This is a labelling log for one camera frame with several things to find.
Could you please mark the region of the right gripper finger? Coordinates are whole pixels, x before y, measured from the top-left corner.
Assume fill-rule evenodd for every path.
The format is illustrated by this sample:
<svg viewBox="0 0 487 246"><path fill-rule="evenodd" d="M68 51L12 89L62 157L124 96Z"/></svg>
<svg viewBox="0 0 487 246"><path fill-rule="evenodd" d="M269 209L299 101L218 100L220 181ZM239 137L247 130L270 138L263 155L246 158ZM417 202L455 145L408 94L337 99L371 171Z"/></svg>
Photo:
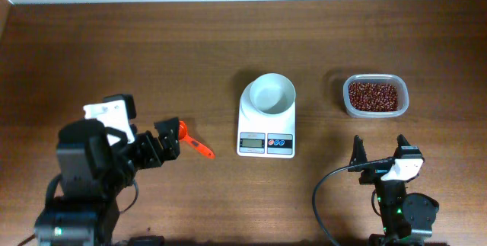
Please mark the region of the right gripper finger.
<svg viewBox="0 0 487 246"><path fill-rule="evenodd" d="M353 141L352 156L350 159L350 165L359 165L368 162L366 151L364 150L363 140L359 135L355 135Z"/></svg>
<svg viewBox="0 0 487 246"><path fill-rule="evenodd" d="M396 138L398 147L396 148L393 157L396 159L420 159L421 152L415 145L410 145L403 134L399 134Z"/></svg>

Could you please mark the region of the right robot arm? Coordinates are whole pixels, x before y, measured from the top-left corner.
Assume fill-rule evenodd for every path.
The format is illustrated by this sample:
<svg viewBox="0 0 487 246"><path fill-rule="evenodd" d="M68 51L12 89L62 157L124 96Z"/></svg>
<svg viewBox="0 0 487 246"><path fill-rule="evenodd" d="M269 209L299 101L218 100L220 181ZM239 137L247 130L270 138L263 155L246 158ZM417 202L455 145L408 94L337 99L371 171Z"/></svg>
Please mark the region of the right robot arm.
<svg viewBox="0 0 487 246"><path fill-rule="evenodd" d="M419 147L410 145L404 135L397 136L391 157L367 160L363 140L354 137L351 172L361 174L361 185L373 185L384 233L369 236L369 245L423 245L432 236L432 225L439 210L438 201L423 193L407 193L408 182L419 176L425 162Z"/></svg>

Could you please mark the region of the orange measuring scoop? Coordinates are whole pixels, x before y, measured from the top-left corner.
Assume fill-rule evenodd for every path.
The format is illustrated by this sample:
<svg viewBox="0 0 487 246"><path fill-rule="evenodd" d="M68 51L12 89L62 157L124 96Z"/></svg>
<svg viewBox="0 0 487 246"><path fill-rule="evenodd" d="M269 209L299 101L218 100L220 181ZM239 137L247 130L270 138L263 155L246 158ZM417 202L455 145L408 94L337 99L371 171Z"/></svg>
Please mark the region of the orange measuring scoop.
<svg viewBox="0 0 487 246"><path fill-rule="evenodd" d="M180 128L178 138L180 141L188 143L192 148L206 158L215 159L215 154L211 149L189 135L187 125L182 120L179 121L179 125Z"/></svg>

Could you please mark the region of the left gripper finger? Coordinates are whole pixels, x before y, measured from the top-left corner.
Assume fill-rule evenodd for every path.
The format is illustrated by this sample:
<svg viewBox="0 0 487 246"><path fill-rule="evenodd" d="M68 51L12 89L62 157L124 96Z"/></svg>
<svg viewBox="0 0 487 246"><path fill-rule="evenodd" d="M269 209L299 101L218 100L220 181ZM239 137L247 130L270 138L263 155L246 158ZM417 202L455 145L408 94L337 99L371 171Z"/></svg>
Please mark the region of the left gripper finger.
<svg viewBox="0 0 487 246"><path fill-rule="evenodd" d="M164 161L176 160L180 155L180 144L177 138L172 135L159 136L163 149L162 158Z"/></svg>
<svg viewBox="0 0 487 246"><path fill-rule="evenodd" d="M178 117L157 121L154 123L154 128L162 138L171 136L174 139L179 139L180 120Z"/></svg>

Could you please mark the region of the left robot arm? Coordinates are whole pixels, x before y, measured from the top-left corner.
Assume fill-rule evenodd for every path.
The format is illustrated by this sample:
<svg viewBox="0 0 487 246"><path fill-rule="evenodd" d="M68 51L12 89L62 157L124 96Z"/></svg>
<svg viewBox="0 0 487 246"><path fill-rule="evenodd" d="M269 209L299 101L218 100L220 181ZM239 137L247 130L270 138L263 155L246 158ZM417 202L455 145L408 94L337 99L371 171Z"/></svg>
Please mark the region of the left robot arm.
<svg viewBox="0 0 487 246"><path fill-rule="evenodd" d="M34 224L40 245L109 245L121 214L116 198L135 184L136 173L158 168L180 154L180 121L156 122L158 134L134 142L96 119L78 120L59 131L60 172L49 183Z"/></svg>

